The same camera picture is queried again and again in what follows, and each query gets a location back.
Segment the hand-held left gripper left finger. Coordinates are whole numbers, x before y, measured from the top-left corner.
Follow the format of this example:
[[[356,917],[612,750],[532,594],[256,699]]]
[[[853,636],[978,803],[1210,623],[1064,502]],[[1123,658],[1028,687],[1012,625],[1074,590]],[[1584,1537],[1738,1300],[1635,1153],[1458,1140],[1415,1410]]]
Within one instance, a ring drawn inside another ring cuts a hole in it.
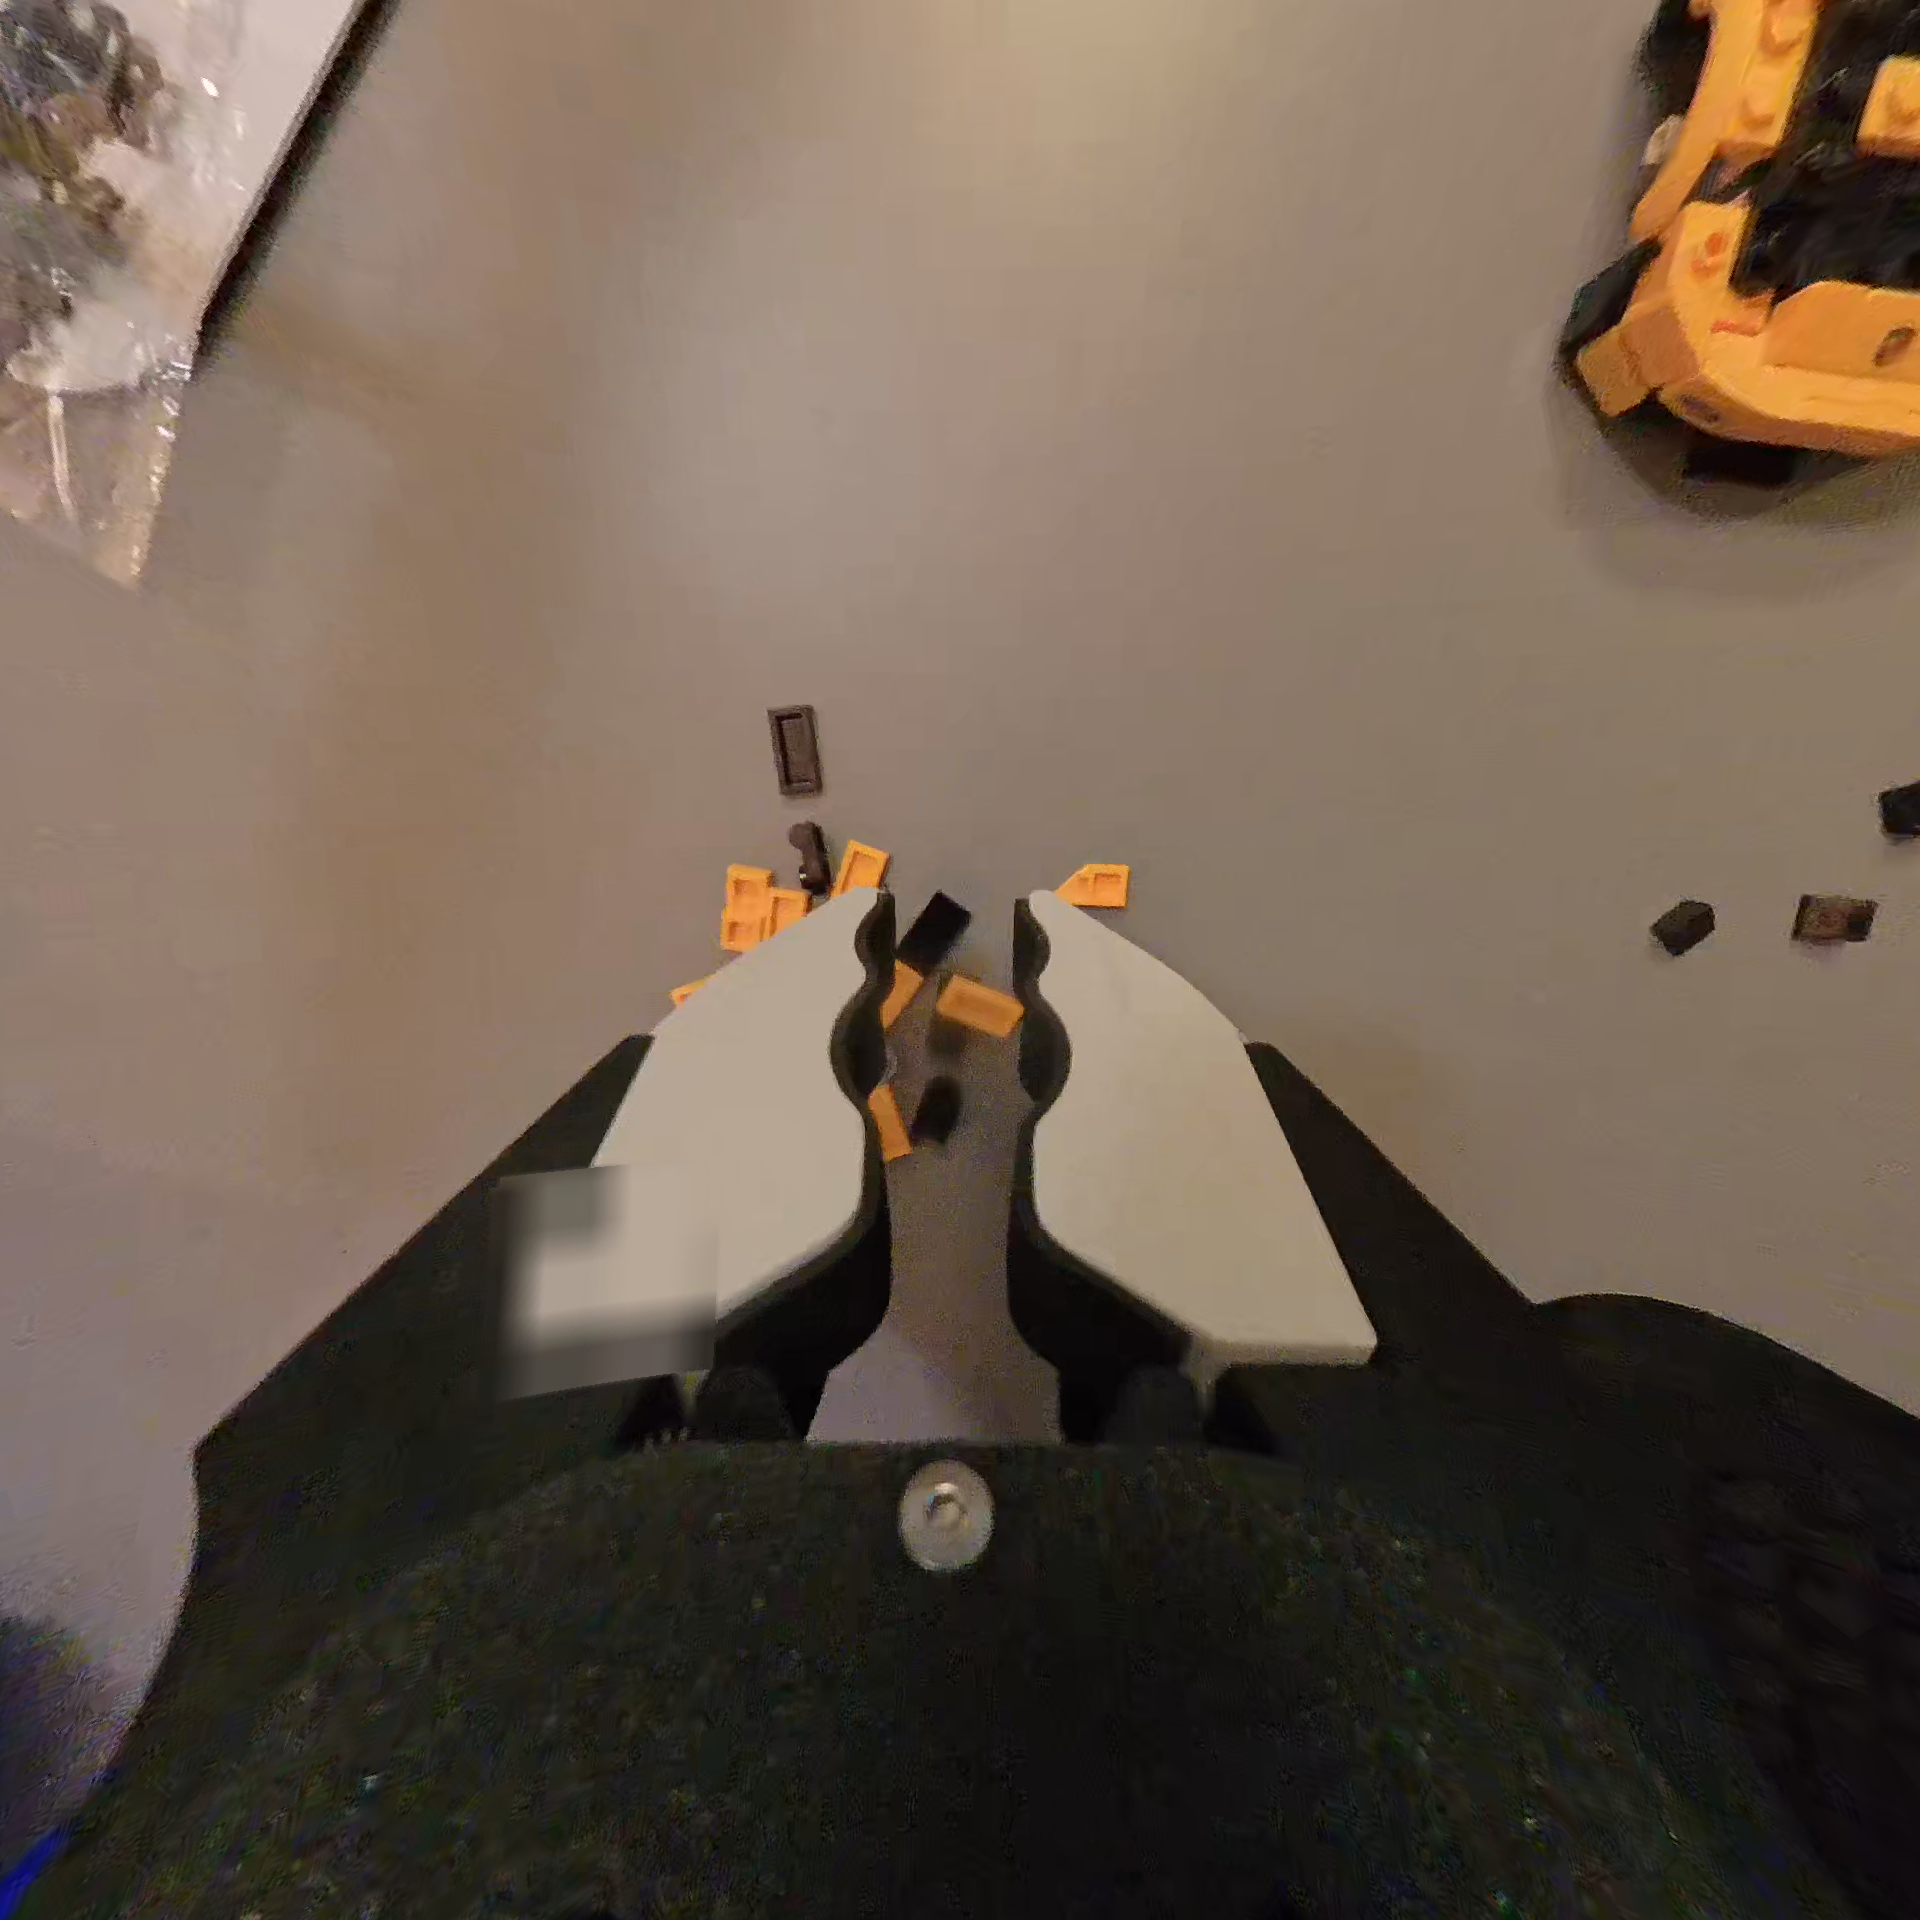
[[[792,1427],[881,1327],[894,1222],[871,1097],[896,960],[884,886],[830,898],[661,1021],[597,1153],[691,1232],[710,1366],[755,1370]]]

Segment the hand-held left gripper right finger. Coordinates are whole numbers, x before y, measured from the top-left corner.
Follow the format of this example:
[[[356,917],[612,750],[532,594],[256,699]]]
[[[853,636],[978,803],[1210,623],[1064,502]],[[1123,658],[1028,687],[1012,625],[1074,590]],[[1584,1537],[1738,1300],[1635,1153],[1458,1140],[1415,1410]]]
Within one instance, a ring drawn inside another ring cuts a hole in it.
[[[1235,1021],[1056,890],[1017,903],[1015,985],[1006,1300],[1062,1433],[1105,1435],[1146,1375],[1207,1419],[1229,1374],[1371,1366],[1379,1327]]]

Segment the pile of lego pieces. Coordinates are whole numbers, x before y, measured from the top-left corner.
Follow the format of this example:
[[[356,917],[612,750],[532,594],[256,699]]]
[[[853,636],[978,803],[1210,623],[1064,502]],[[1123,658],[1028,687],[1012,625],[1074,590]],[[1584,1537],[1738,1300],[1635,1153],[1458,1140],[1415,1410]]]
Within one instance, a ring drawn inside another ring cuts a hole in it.
[[[822,797],[827,779],[818,712],[804,704],[769,710],[776,780],[782,797]],[[847,839],[833,850],[828,833],[814,819],[788,830],[796,852],[796,886],[783,886],[766,864],[733,860],[726,880],[719,942],[726,954],[746,954],[804,919],[830,898],[863,884],[883,884],[892,854],[871,842]],[[1124,860],[1088,860],[1058,889],[1075,907],[1117,911],[1129,905],[1133,870]],[[892,1032],[927,989],[936,989],[927,1018],[927,1048],[957,1054],[971,1035],[1008,1040],[1022,1024],[1022,1002],[971,975],[953,973],[948,960],[973,926],[973,911],[948,893],[934,893],[896,944],[890,991],[881,1003],[881,1027]],[[953,1072],[924,1082],[917,1109],[900,1110],[900,1093],[883,1082],[871,1109],[876,1118],[886,1161],[920,1144],[945,1144],[964,1110],[964,1091]]]

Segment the orange lego car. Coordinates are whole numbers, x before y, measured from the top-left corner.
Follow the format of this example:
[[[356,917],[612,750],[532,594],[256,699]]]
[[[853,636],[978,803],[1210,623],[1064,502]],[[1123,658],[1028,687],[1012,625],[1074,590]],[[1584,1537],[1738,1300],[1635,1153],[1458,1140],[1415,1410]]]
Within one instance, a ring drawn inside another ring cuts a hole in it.
[[[1763,484],[1917,454],[1919,5],[1661,4],[1642,68],[1642,189],[1564,324],[1571,384]]]

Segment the person's black clothing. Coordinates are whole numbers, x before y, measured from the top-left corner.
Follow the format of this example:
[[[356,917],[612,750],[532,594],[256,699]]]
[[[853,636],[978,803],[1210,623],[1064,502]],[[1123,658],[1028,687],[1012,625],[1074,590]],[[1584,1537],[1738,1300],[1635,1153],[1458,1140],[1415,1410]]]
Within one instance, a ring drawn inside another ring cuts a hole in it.
[[[1860,1916],[1917,1916],[1917,1415],[1699,1308],[1586,1293],[1532,1314],[1645,1469],[1754,1760]]]

